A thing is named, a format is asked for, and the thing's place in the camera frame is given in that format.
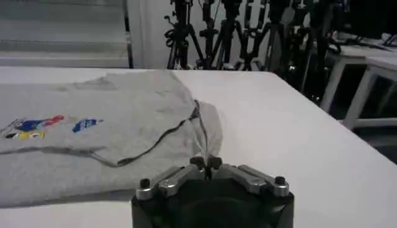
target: black equipment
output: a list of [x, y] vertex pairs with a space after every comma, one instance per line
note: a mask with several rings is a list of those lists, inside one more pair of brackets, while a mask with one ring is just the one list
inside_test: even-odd
[[289, 6], [290, 0], [270, 0], [269, 19], [270, 23], [266, 23], [265, 30], [270, 29], [269, 42], [267, 44], [265, 63], [261, 67], [261, 71], [274, 71], [270, 67], [273, 60], [273, 47], [275, 43], [276, 33], [280, 38], [281, 52], [284, 52], [284, 26], [280, 23], [284, 10]]
[[334, 45], [337, 48], [337, 50], [332, 51], [336, 53], [341, 52], [340, 45], [333, 40], [332, 35], [335, 29], [334, 27], [336, 27], [336, 25], [334, 25], [336, 23], [333, 23], [334, 16], [341, 11], [342, 6], [342, 0], [320, 0], [313, 4], [313, 9], [311, 10], [310, 32], [305, 48], [305, 58], [301, 64], [301, 66], [303, 66], [301, 69], [304, 69], [304, 71], [300, 91], [305, 92], [310, 58], [313, 51], [313, 44], [316, 40], [317, 63], [314, 69], [312, 82], [314, 86], [309, 87], [309, 91], [306, 93], [306, 96], [315, 103], [321, 101], [323, 91], [328, 81], [329, 69], [326, 67], [325, 60], [327, 52], [332, 50], [330, 46]]
[[194, 42], [200, 61], [204, 62], [203, 53], [200, 49], [199, 42], [190, 24], [190, 10], [193, 6], [192, 0], [171, 0], [171, 4], [175, 3], [175, 11], [172, 15], [177, 17], [176, 23], [171, 23], [170, 17], [164, 18], [174, 27], [168, 30], [164, 36], [167, 38], [167, 46], [171, 48], [168, 58], [167, 69], [175, 69], [176, 62], [178, 62], [182, 69], [188, 69], [187, 55], [189, 50], [189, 42], [186, 38], [190, 35]]
[[238, 38], [241, 42], [243, 38], [243, 31], [241, 30], [241, 24], [236, 20], [239, 15], [239, 8], [242, 0], [221, 0], [223, 6], [226, 10], [226, 19], [221, 22], [221, 29], [219, 35], [215, 42], [215, 47], [212, 51], [211, 58], [209, 60], [209, 65], [215, 59], [218, 53], [218, 59], [216, 60], [216, 69], [224, 69], [225, 64], [230, 62], [230, 51], [231, 51], [231, 41], [233, 39], [233, 32], [237, 31]]
[[305, 37], [310, 32], [310, 28], [305, 27], [303, 23], [312, 7], [313, 0], [293, 0], [291, 4], [294, 11], [293, 19], [286, 25], [285, 29], [285, 51], [282, 55], [278, 74], [296, 89], [300, 88], [300, 75], [304, 73], [301, 49]]
[[218, 34], [218, 30], [214, 29], [215, 27], [215, 20], [211, 18], [211, 5], [214, 4], [214, 0], [204, 0], [203, 3], [203, 21], [207, 25], [205, 30], [200, 31], [199, 35], [200, 37], [205, 38], [205, 61], [202, 63], [200, 60], [197, 63], [198, 67], [203, 67], [203, 69], [211, 69], [212, 68], [212, 63], [211, 59], [213, 58], [212, 56], [212, 51], [213, 51], [213, 38], [216, 34]]
[[386, 50], [381, 46], [362, 43], [361, 41], [363, 37], [381, 39], [382, 34], [387, 29], [389, 8], [393, 1], [348, 0], [345, 7], [345, 22], [341, 31], [357, 35], [357, 38], [347, 39], [343, 45], [368, 46]]
[[[259, 48], [265, 36], [270, 32], [269, 42], [265, 54], [264, 65], [260, 61], [255, 61], [258, 69], [261, 71], [268, 71], [272, 65], [273, 47], [275, 43], [276, 34], [279, 35], [281, 51], [284, 50], [284, 27], [280, 23], [285, 8], [288, 7], [289, 0], [270, 0], [269, 19], [270, 22], [264, 25], [266, 4], [268, 0], [261, 0], [261, 7], [259, 9], [259, 18], [257, 26], [251, 27], [251, 4], [254, 0], [247, 0], [246, 10], [244, 16], [244, 33], [241, 42], [240, 58], [244, 60], [243, 71], [252, 71], [251, 62], [259, 55]], [[254, 45], [251, 52], [248, 52], [248, 41], [250, 38], [254, 39]], [[239, 69], [243, 63], [238, 62], [235, 66]]]
[[395, 0], [390, 0], [390, 8], [389, 8], [389, 14], [388, 14], [388, 20], [387, 20], [387, 26], [386, 26], [386, 33], [390, 34], [390, 37], [385, 41], [383, 45], [385, 46], [391, 46], [391, 47], [396, 47], [396, 45], [393, 44], [393, 42], [396, 40], [396, 35], [397, 35], [397, 1]]
[[[269, 31], [269, 26], [265, 26], [265, 28], [263, 28], [265, 21], [267, 0], [261, 0], [261, 7], [259, 9], [259, 18], [258, 18], [257, 26], [254, 28], [251, 27], [251, 22], [250, 22], [251, 11], [252, 11], [251, 4], [253, 2], [254, 0], [247, 0], [246, 10], [244, 15], [244, 32], [241, 39], [241, 49], [240, 49], [240, 58], [244, 60], [244, 66], [242, 68], [243, 71], [252, 71], [251, 62], [254, 58], [258, 57], [261, 43], [263, 42], [266, 33]], [[252, 51], [248, 52], [248, 41], [250, 38], [254, 39], [254, 46], [252, 48]], [[242, 64], [243, 63], [239, 61], [236, 63], [234, 68], [236, 70], [239, 70]]]
[[136, 228], [292, 228], [293, 207], [283, 177], [194, 157], [186, 167], [142, 179], [132, 216]]

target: bolt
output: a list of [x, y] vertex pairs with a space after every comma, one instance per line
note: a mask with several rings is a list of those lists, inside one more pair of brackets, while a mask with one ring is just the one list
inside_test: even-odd
[[285, 178], [276, 177], [274, 183], [276, 183], [277, 185], [285, 185]]
[[150, 186], [150, 180], [145, 178], [145, 179], [141, 179], [140, 181], [140, 187], [141, 188], [149, 188]]

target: table surface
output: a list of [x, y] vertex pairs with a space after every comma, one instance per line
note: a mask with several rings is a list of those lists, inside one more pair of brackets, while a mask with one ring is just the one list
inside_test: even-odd
[[[82, 82], [121, 69], [0, 68], [0, 83]], [[176, 71], [194, 97], [214, 104], [221, 156], [283, 175], [296, 196], [295, 227], [395, 227], [397, 166], [277, 76]], [[126, 202], [0, 209], [1, 227], [131, 227]]]
[[376, 48], [369, 48], [364, 46], [341, 46], [342, 52], [336, 56], [344, 56], [351, 58], [364, 58], [368, 56], [373, 57], [395, 57], [397, 56], [397, 50], [395, 48], [389, 48], [390, 51], [385, 51]]
[[368, 57], [368, 65], [378, 66], [380, 68], [386, 68], [392, 71], [397, 71], [397, 56], [395, 58], [387, 57]]

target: tripod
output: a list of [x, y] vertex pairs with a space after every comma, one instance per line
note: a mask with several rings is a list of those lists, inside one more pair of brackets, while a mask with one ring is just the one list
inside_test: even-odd
[[204, 62], [203, 53], [200, 49], [199, 42], [194, 31], [193, 26], [190, 24], [190, 10], [193, 6], [192, 0], [171, 0], [171, 4], [175, 3], [175, 12], [177, 22], [171, 23], [170, 17], [164, 18], [173, 26], [173, 29], [168, 30], [164, 36], [167, 38], [167, 46], [171, 48], [168, 57], [167, 69], [175, 69], [178, 62], [182, 69], [188, 69], [187, 54], [189, 50], [189, 42], [186, 38], [190, 35], [193, 39], [198, 57], [201, 62]]
[[263, 36], [265, 37], [266, 33], [270, 32], [269, 42], [265, 53], [265, 63], [262, 66], [261, 62], [256, 61], [256, 64], [261, 71], [274, 71], [274, 69], [271, 69], [270, 67], [272, 66], [272, 60], [274, 55], [273, 47], [276, 34], [278, 34], [280, 38], [281, 52], [284, 52], [284, 26], [280, 23], [280, 21], [285, 8], [287, 8], [289, 5], [289, 2], [289, 0], [270, 0], [270, 22], [265, 24], [263, 34]]
[[237, 31], [239, 40], [241, 42], [243, 38], [243, 31], [241, 30], [241, 24], [236, 20], [239, 15], [239, 8], [242, 0], [221, 0], [225, 10], [226, 19], [222, 20], [221, 30], [215, 42], [215, 47], [212, 51], [211, 57], [208, 61], [209, 66], [215, 59], [215, 55], [219, 50], [218, 59], [216, 60], [216, 69], [221, 70], [225, 68], [225, 63], [230, 62], [230, 51], [231, 51], [231, 40], [233, 39], [234, 30]]
[[197, 63], [197, 66], [202, 66], [203, 69], [211, 69], [212, 64], [210, 63], [212, 58], [212, 49], [213, 49], [213, 38], [216, 34], [218, 34], [218, 30], [214, 29], [215, 21], [211, 18], [211, 5], [214, 3], [214, 0], [205, 0], [203, 4], [203, 21], [207, 25], [205, 30], [200, 31], [200, 37], [205, 37], [205, 61], [204, 63], [200, 60]]
[[310, 97], [312, 101], [318, 103], [321, 100], [323, 90], [326, 87], [328, 78], [328, 68], [326, 68], [325, 60], [327, 52], [330, 50], [330, 45], [337, 47], [337, 53], [341, 52], [341, 47], [332, 39], [332, 22], [335, 12], [341, 7], [340, 0], [320, 0], [313, 5], [310, 19], [310, 30], [308, 32], [308, 40], [306, 42], [305, 54], [301, 62], [301, 69], [303, 70], [303, 81], [300, 86], [300, 91], [306, 91], [305, 85], [308, 77], [308, 69], [311, 55], [313, 53], [313, 43], [317, 41], [317, 63], [314, 72], [314, 79], [316, 83], [310, 88]]
[[[244, 33], [243, 33], [243, 37], [241, 39], [241, 49], [240, 49], [240, 58], [244, 60], [244, 66], [242, 68], [243, 71], [252, 71], [251, 62], [254, 58], [258, 57], [259, 48], [261, 46], [261, 43], [263, 42], [263, 39], [265, 38], [267, 31], [270, 29], [269, 26], [266, 26], [262, 30], [262, 26], [265, 21], [267, 0], [261, 0], [261, 9], [259, 10], [258, 24], [254, 28], [251, 27], [251, 23], [250, 23], [251, 11], [252, 11], [251, 4], [253, 2], [254, 2], [254, 0], [247, 0], [246, 10], [245, 10], [245, 15], [244, 15]], [[248, 52], [249, 38], [254, 39], [254, 46], [253, 46], [251, 52]], [[239, 61], [236, 63], [234, 68], [236, 70], [239, 70], [242, 64], [243, 63]]]

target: tripod leg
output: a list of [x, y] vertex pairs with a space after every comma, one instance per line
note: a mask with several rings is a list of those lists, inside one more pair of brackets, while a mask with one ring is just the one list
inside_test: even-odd
[[213, 60], [215, 59], [216, 53], [218, 52], [219, 47], [220, 47], [220, 45], [221, 45], [221, 41], [222, 41], [222, 37], [223, 37], [223, 32], [224, 32], [224, 29], [223, 29], [223, 26], [222, 26], [222, 27], [221, 27], [221, 30], [220, 30], [220, 32], [219, 32], [219, 35], [218, 35], [218, 37], [216, 38], [216, 42], [215, 42], [215, 46], [214, 46], [213, 52], [212, 52], [212, 54], [211, 54], [211, 58], [210, 58], [210, 60], [209, 60], [209, 62], [208, 62], [208, 67], [209, 67], [209, 68], [212, 66]]
[[204, 63], [204, 56], [203, 53], [201, 51], [200, 45], [199, 45], [199, 41], [197, 41], [197, 37], [196, 37], [196, 33], [194, 32], [194, 28], [192, 25], [189, 24], [189, 34], [192, 37], [194, 46], [196, 47], [197, 50], [197, 54], [199, 55], [198, 57], [200, 58], [200, 61], [202, 63]]
[[238, 39], [239, 39], [240, 43], [242, 43], [243, 42], [243, 30], [241, 28], [240, 22], [236, 20], [234, 22], [234, 27], [235, 27], [235, 29], [237, 31]]
[[277, 29], [275, 28], [275, 25], [271, 25], [269, 42], [267, 44], [267, 49], [266, 49], [264, 71], [268, 71], [272, 65], [273, 47], [274, 47], [276, 31]]
[[179, 48], [179, 61], [182, 69], [187, 69], [187, 55], [188, 55], [188, 44], [187, 41], [182, 41], [181, 47]]
[[176, 53], [177, 53], [176, 42], [174, 42], [169, 52], [167, 69], [175, 69]]
[[218, 54], [218, 59], [216, 60], [216, 69], [221, 70], [223, 67], [223, 55], [225, 54], [225, 49], [223, 48], [223, 45], [219, 51]]
[[223, 37], [223, 48], [225, 49], [225, 56], [223, 58], [223, 61], [225, 63], [230, 62], [230, 52], [231, 52], [231, 40], [233, 37], [233, 32], [234, 32], [234, 21], [233, 24], [228, 24], [227, 29], [226, 29], [226, 35]]

